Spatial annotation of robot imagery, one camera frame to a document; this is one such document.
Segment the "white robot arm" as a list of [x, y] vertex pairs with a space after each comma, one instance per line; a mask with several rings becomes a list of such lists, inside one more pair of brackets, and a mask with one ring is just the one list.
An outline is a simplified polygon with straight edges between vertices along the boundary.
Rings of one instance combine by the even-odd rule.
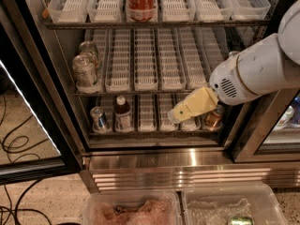
[[283, 15], [276, 33], [229, 56], [213, 70], [208, 86], [188, 94], [167, 116], [179, 124], [213, 111], [219, 102], [234, 106], [299, 86], [300, 1], [296, 1]]

